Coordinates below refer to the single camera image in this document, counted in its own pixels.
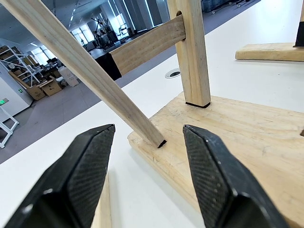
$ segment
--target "green exit sign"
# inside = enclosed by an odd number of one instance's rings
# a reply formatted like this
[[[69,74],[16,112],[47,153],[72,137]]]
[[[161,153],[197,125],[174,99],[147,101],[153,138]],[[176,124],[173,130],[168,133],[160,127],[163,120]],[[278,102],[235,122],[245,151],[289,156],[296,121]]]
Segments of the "green exit sign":
[[[8,102],[8,99],[7,98],[4,98],[3,100],[0,100],[0,106],[1,105],[4,105],[5,103]]]

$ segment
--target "wooden plank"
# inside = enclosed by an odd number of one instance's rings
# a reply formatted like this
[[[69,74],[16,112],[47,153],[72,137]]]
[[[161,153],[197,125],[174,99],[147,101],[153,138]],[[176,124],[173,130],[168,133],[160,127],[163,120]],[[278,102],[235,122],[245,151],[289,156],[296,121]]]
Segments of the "wooden plank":
[[[304,49],[293,43],[248,44],[236,52],[236,59],[304,61]]]
[[[210,88],[200,0],[168,0],[168,6],[171,19],[180,12],[184,19],[186,40],[176,50],[186,102],[206,106]]]
[[[110,203],[110,186],[109,174],[105,177],[103,191],[95,210],[95,216],[91,228],[111,228],[111,203]]]
[[[182,15],[111,51],[122,75],[186,38]]]
[[[40,0],[0,3],[141,137],[155,147],[164,141],[148,118]]]
[[[26,84],[24,81],[22,81],[17,75],[15,75],[13,72],[9,71],[9,75],[12,76],[17,82],[19,82],[24,88],[30,88],[28,84]]]
[[[151,121],[168,140],[155,149],[136,133],[128,137],[142,155],[198,211],[182,127],[217,134],[230,152],[247,166],[292,227],[304,227],[304,114],[212,97],[201,109],[185,104],[183,94],[169,102]]]

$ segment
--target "gray carpet floor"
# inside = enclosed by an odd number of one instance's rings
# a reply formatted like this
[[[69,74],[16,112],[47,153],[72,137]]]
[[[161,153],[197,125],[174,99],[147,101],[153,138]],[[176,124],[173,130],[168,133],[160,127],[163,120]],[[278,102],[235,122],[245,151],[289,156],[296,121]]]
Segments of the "gray carpet floor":
[[[242,4],[240,8],[235,4],[225,5],[216,10],[215,14],[211,12],[204,13],[205,34],[259,1],[251,0]],[[173,46],[115,82],[120,87],[124,87],[175,53],[175,46]],[[30,108],[15,116],[20,124],[15,129],[5,148],[0,149],[0,164],[98,102],[100,102],[100,99],[83,83],[75,87],[67,86],[51,97],[45,97],[34,102]],[[4,132],[0,129],[0,140],[3,136]]]

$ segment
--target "table surface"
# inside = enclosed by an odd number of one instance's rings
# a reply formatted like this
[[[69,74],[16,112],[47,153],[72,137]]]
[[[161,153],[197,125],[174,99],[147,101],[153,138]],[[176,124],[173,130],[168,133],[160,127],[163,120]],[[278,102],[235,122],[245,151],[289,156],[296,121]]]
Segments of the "table surface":
[[[303,63],[234,59],[246,44],[294,42],[301,6],[301,0],[262,0],[206,35],[211,94],[304,112]],[[151,117],[182,92],[180,77],[164,77],[177,67],[175,55],[123,90]],[[131,128],[103,102],[0,165],[0,226],[76,135],[109,123],[116,125],[109,164],[113,227],[203,227],[201,215],[130,147]]]

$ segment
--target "white cabinet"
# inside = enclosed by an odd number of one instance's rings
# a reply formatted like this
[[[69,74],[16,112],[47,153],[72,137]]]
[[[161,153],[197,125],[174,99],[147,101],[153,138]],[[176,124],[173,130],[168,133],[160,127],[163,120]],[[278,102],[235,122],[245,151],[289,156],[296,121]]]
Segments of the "white cabinet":
[[[3,105],[3,108],[12,116],[28,108],[33,101],[26,90],[0,65],[0,100],[4,98],[9,102]],[[8,117],[0,110],[0,122],[7,119]]]

